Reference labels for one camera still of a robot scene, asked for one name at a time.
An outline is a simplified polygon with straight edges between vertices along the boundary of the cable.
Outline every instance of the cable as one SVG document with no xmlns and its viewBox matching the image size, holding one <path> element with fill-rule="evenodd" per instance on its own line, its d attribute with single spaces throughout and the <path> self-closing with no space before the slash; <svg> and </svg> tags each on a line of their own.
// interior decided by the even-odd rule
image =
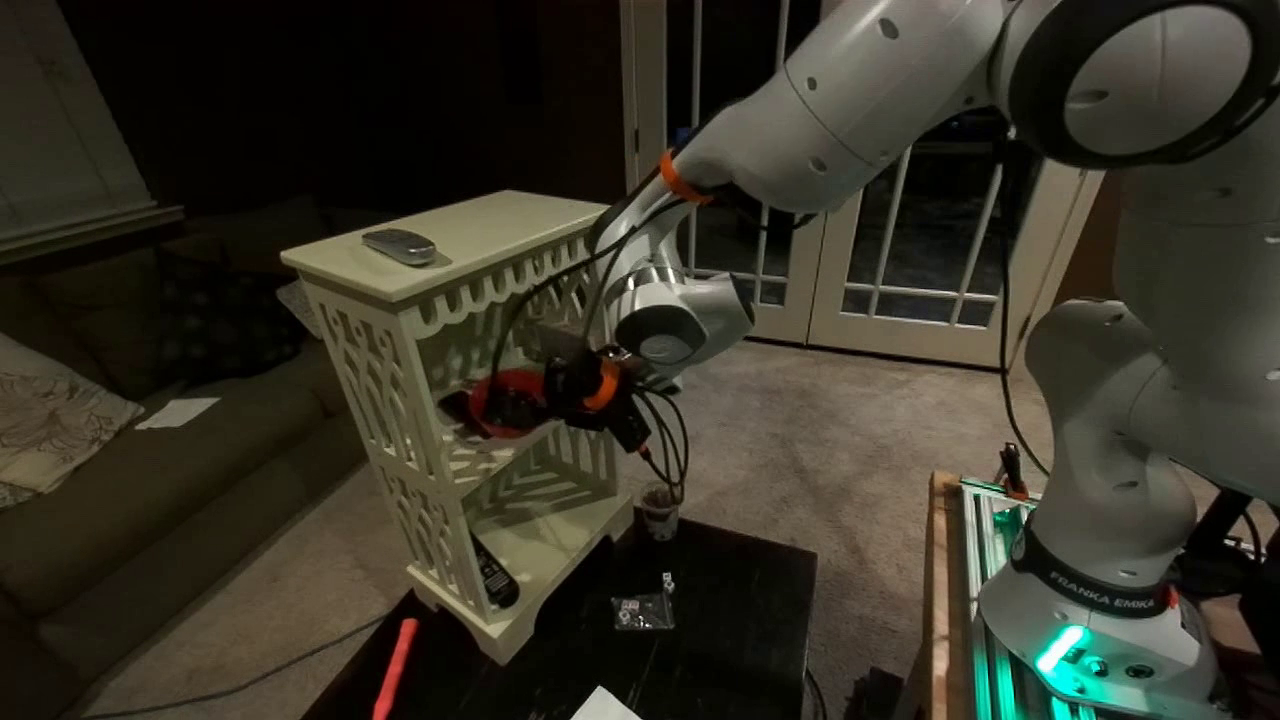
<svg viewBox="0 0 1280 720">
<path fill-rule="evenodd" d="M 810 704 L 816 704 L 820 720 L 833 720 L 826 694 L 825 694 L 825 688 L 816 685 L 810 666 L 803 666 L 803 685 L 808 685 L 808 690 L 810 690 Z"/>
<path fill-rule="evenodd" d="M 690 445 L 689 445 L 689 423 L 683 423 L 683 411 L 679 411 L 679 404 L 673 400 L 673 397 L 659 397 L 655 390 L 655 400 L 662 400 L 669 408 L 673 408 L 673 414 L 677 414 L 677 423 L 679 423 L 679 448 L 683 448 L 683 464 L 679 464 L 679 482 L 689 481 L 689 452 L 690 452 Z"/>
<path fill-rule="evenodd" d="M 638 452 L 638 458 L 669 482 L 673 498 L 683 502 L 683 474 L 673 474 L 673 455 L 677 455 L 677 468 L 683 468 L 679 448 L 673 438 L 673 426 L 669 426 L 669 419 L 655 411 L 655 404 L 648 397 L 634 390 L 634 400 L 648 408 L 648 419 L 653 419 L 653 426 L 659 435 L 662 468 L 655 468 L 648 448 Z"/>
<path fill-rule="evenodd" d="M 561 285 L 563 275 L 586 268 L 586 264 L 600 264 L 609 256 L 609 271 L 614 268 L 614 256 L 622 252 L 622 244 L 644 229 L 653 224 L 655 217 L 673 210 L 679 198 L 669 198 L 659 209 L 653 209 L 638 224 L 630 224 L 618 238 L 613 238 L 609 246 L 594 246 L 586 252 L 582 258 L 544 275 L 539 285 L 531 285 L 526 292 L 518 292 L 518 300 L 506 309 L 503 316 L 503 328 L 495 330 L 495 343 L 492 343 L 492 357 L 488 357 L 488 385 L 495 381 L 501 364 L 503 364 L 503 348 L 506 348 L 506 334 L 513 334 L 513 322 L 525 316 L 526 300 L 535 300 L 539 292 L 547 292 L 553 285 Z M 594 316 L 594 302 L 602 296 L 602 285 L 609 275 L 600 275 L 600 288 L 590 292 L 590 309 L 582 316 L 582 330 L 590 330 L 590 316 Z"/>
<path fill-rule="evenodd" d="M 609 246 L 614 246 L 600 271 L 600 285 L 590 292 L 590 302 L 586 302 L 586 316 L 582 316 L 582 339 L 590 334 L 590 322 L 594 322 L 594 310 L 600 310 L 600 300 L 602 300 L 602 288 L 609 288 L 609 275 L 614 268 L 614 258 L 622 256 L 618 246 L 653 221 L 669 217 L 673 209 L 679 209 L 679 198 L 669 198 L 659 209 L 653 209 L 638 224 L 630 224 L 618 238 L 613 238 Z"/>
<path fill-rule="evenodd" d="M 1012 387 L 1007 387 L 1007 302 L 1012 302 L 1012 246 L 1002 238 L 1002 300 L 999 300 L 999 397 L 1002 397 L 1002 414 L 1007 414 L 1007 426 L 1016 435 L 1016 445 L 1023 448 L 1023 455 L 1048 474 L 1048 464 L 1036 455 L 1036 448 L 1028 445 L 1021 419 L 1016 419 L 1016 408 L 1012 408 Z"/>
<path fill-rule="evenodd" d="M 1254 530 L 1254 521 L 1246 515 L 1246 506 L 1240 510 L 1246 540 L 1251 540 L 1251 558 L 1264 562 L 1264 530 Z"/>
<path fill-rule="evenodd" d="M 321 650 L 328 650 L 328 648 L 336 648 L 336 645 L 367 631 L 367 626 L 380 622 L 380 620 L 383 620 L 383 617 L 371 617 L 371 620 L 364 620 L 364 622 L 355 622 L 355 626 L 347 626 L 347 631 L 341 631 L 341 634 L 333 634 L 333 639 L 323 639 L 323 645 L 314 645 L 314 648 L 309 648 L 309 650 L 299 650 L 299 657 L 293 657 L 293 659 L 259 672 L 259 677 L 247 677 L 247 681 L 239 681 L 239 685 L 233 685 L 233 688 L 221 688 L 221 690 L 201 690 L 201 694 L 182 694 L 182 699 L 168 699 L 168 704 L 145 704 L 145 708 L 120 708 L 120 710 L 93 710 L 93 715 L 80 715 L 80 720 L 154 715 L 154 710 L 175 710 L 175 708 L 192 708 L 192 704 L 211 704 L 211 699 L 239 694 L 239 690 L 247 690 L 253 685 L 265 685 L 265 681 L 271 681 L 271 677 L 278 677 L 278 672 L 288 672 L 288 666 L 295 666 L 295 662 L 303 662 L 303 659 L 311 659 L 311 657 L 321 657 Z"/>
</svg>

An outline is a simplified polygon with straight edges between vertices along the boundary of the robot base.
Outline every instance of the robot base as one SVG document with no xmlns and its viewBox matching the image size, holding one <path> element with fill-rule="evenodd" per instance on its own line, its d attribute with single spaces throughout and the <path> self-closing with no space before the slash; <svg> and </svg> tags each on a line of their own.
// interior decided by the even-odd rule
<svg viewBox="0 0 1280 720">
<path fill-rule="evenodd" d="M 1139 620 L 1104 617 L 1063 600 L 1032 573 L 999 567 L 977 594 L 977 620 L 1066 704 L 1118 715 L 1229 715 L 1212 699 L 1209 622 L 1189 600 Z"/>
</svg>

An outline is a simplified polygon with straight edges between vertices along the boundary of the white rack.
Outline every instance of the white rack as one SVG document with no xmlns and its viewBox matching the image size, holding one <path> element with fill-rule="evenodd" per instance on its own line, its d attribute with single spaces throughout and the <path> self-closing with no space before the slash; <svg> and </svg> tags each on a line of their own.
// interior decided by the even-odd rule
<svg viewBox="0 0 1280 720">
<path fill-rule="evenodd" d="M 436 268 L 383 258 L 364 231 L 282 252 L 399 521 L 417 594 L 465 620 L 495 662 L 526 645 L 539 604 L 630 522 L 630 506 L 609 435 L 544 423 L 525 438 L 474 438 L 436 400 L 488 377 L 506 302 L 582 258 L 594 217 L 600 202 L 492 190 L 380 224 L 436 238 Z M 586 271 L 566 275 L 526 316 L 578 328 L 582 285 Z M 513 330 L 503 364 L 526 357 L 531 334 Z M 516 576 L 513 606 L 485 594 L 470 530 Z"/>
</svg>

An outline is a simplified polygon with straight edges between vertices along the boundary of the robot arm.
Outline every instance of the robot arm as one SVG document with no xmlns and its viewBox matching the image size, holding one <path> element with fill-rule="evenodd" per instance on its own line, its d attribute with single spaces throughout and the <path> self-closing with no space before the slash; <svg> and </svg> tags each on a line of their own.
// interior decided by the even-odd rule
<svg viewBox="0 0 1280 720">
<path fill-rule="evenodd" d="M 659 377 L 736 343 L 730 275 L 679 264 L 689 202 L 736 189 L 820 210 L 941 121 L 999 104 L 1043 154 L 1083 169 L 1189 159 L 1246 125 L 1280 65 L 1273 0 L 842 0 L 753 96 L 726 104 L 594 229 L 602 334 Z"/>
<path fill-rule="evenodd" d="M 690 202 L 736 189 L 826 209 L 977 104 L 1053 159 L 1144 163 L 1118 236 L 1128 309 L 1063 309 L 1032 334 L 1054 468 L 980 617 L 1028 662 L 1066 620 L 1088 626 L 1081 650 L 1104 662 L 1038 666 L 1060 694 L 1199 715 L 1212 645 L 1166 589 L 1192 502 L 1158 455 L 1280 494 L 1275 71 L 1275 0 L 849 0 L 602 217 L 602 334 L 659 377 L 714 357 L 748 309 L 726 275 L 679 264 L 673 229 Z"/>
<path fill-rule="evenodd" d="M 838 5 L 748 100 L 726 104 L 594 229 L 602 334 L 677 377 L 726 343 L 753 316 L 730 275 L 679 264 L 677 224 L 736 189 L 785 210 L 833 209 L 917 136 L 984 104 L 1002 26 L 999 0 Z"/>
</svg>

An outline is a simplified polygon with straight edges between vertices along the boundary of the door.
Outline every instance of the door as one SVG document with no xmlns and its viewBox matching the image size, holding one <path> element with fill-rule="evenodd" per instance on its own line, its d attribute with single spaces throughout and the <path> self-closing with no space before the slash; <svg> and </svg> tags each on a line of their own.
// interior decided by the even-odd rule
<svg viewBox="0 0 1280 720">
<path fill-rule="evenodd" d="M 999 111 L 955 117 L 825 217 L 810 343 L 999 364 L 999 328 L 1016 343 L 1048 310 L 1100 189 L 1002 136 Z"/>
<path fill-rule="evenodd" d="M 669 144 L 758 86 L 833 0 L 618 0 L 622 154 L 638 182 Z M 764 339 L 999 364 L 1002 256 L 1012 328 L 1043 310 L 1093 209 L 1095 174 L 1002 154 L 997 111 L 927 130 L 825 217 L 698 209 L 679 256 L 730 271 Z"/>
</svg>

